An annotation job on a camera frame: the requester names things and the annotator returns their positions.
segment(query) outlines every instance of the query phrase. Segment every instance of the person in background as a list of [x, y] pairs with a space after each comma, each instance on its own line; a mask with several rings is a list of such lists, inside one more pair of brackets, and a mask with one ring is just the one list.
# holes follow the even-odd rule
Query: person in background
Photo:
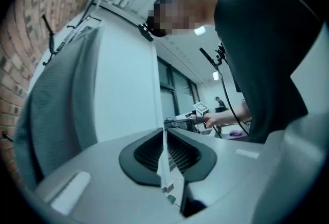
[[220, 107], [226, 107], [225, 103], [218, 96], [216, 96], [215, 101], [220, 104]]

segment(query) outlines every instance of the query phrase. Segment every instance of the window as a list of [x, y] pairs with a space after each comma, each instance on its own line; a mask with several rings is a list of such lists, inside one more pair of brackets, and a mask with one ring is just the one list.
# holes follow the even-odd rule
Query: window
[[163, 118], [189, 113], [199, 102], [196, 84], [158, 58]]
[[194, 101], [198, 103], [200, 101], [200, 97], [195, 83], [192, 83], [192, 93], [193, 93]]
[[189, 80], [176, 71], [173, 72], [173, 77], [177, 93], [179, 114], [182, 115], [190, 112], [192, 110], [192, 105], [195, 102], [192, 96]]
[[158, 68], [160, 83], [171, 85], [168, 66], [158, 62]]

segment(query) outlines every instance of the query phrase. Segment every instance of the dark hair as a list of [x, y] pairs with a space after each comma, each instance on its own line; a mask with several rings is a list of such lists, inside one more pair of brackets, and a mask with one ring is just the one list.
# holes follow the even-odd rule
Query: dark hair
[[[168, 4], [171, 0], [156, 0], [153, 4], [153, 12], [159, 11], [160, 4]], [[149, 15], [146, 20], [148, 31], [156, 37], [166, 36], [167, 33], [164, 29], [159, 29], [158, 26], [154, 25], [154, 15]]]

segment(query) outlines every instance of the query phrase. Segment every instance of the ceiling light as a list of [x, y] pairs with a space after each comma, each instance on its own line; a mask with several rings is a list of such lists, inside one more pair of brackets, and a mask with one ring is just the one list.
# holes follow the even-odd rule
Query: ceiling light
[[220, 74], [218, 73], [218, 71], [213, 72], [212, 76], [214, 77], [215, 81], [218, 81], [220, 79]]
[[198, 29], [195, 29], [194, 32], [197, 36], [200, 36], [200, 35], [206, 33], [206, 28], [204, 26], [202, 26], [202, 27], [199, 27]]

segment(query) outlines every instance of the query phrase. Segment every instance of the cable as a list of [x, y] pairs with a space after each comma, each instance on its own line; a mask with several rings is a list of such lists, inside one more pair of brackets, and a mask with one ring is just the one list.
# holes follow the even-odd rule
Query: cable
[[223, 89], [224, 89], [224, 94], [225, 94], [225, 97], [226, 97], [226, 100], [227, 100], [227, 103], [228, 105], [230, 106], [230, 109], [234, 115], [234, 118], [236, 119], [237, 123], [239, 124], [239, 126], [241, 127], [241, 129], [249, 136], [249, 133], [242, 127], [242, 124], [240, 123], [240, 120], [237, 118], [234, 110], [233, 110], [233, 107], [231, 105], [231, 102], [230, 102], [230, 99], [228, 98], [228, 95], [227, 95], [227, 91], [226, 91], [226, 87], [225, 87], [225, 83], [224, 83], [224, 78], [223, 78], [223, 75], [220, 71], [220, 69], [218, 67], [215, 67], [215, 69], [219, 72], [220, 76], [221, 76], [221, 81], [222, 81], [222, 86], [223, 86]]
[[213, 128], [214, 128], [214, 130], [216, 131], [216, 133], [218, 134], [218, 136], [219, 136], [220, 138], [222, 138], [222, 136], [221, 136], [220, 133], [217, 131], [217, 129], [215, 128], [215, 126], [213, 126]]
[[[234, 112], [234, 110], [233, 110], [233, 107], [232, 107], [232, 105], [231, 105], [230, 99], [228, 98], [228, 95], [227, 95], [227, 91], [226, 91], [226, 87], [225, 87], [225, 83], [224, 83], [224, 78], [223, 78], [223, 75], [222, 75], [220, 69], [219, 69], [218, 66], [215, 64], [215, 62], [214, 62], [214, 60], [211, 58], [211, 56], [209, 56], [209, 55], [206, 53], [206, 51], [205, 51], [204, 49], [200, 48], [200, 52], [206, 57], [206, 59], [210, 62], [210, 64], [211, 64], [211, 65], [212, 65], [212, 66], [213, 66], [213, 67], [219, 72], [219, 74], [220, 74], [220, 76], [221, 76], [222, 86], [223, 86], [223, 89], [224, 89], [224, 94], [225, 94], [226, 100], [227, 100], [227, 102], [228, 102], [228, 105], [230, 106], [230, 109], [231, 109], [231, 111], [232, 111], [232, 113], [233, 113], [233, 115], [234, 115], [234, 118], [236, 119], [236, 121], [237, 121], [237, 123], [239, 124], [239, 126], [241, 127], [241, 129], [242, 129], [242, 130], [243, 130], [243, 131], [249, 136], [249, 133], [248, 133], [248, 132], [242, 127], [242, 125], [241, 125], [241, 123], [240, 123], [240, 120], [237, 118], [237, 116], [236, 116], [236, 114], [235, 114], [235, 112]], [[224, 59], [225, 62], [226, 62], [226, 64], [228, 65], [225, 56], [221, 57], [221, 59]]]

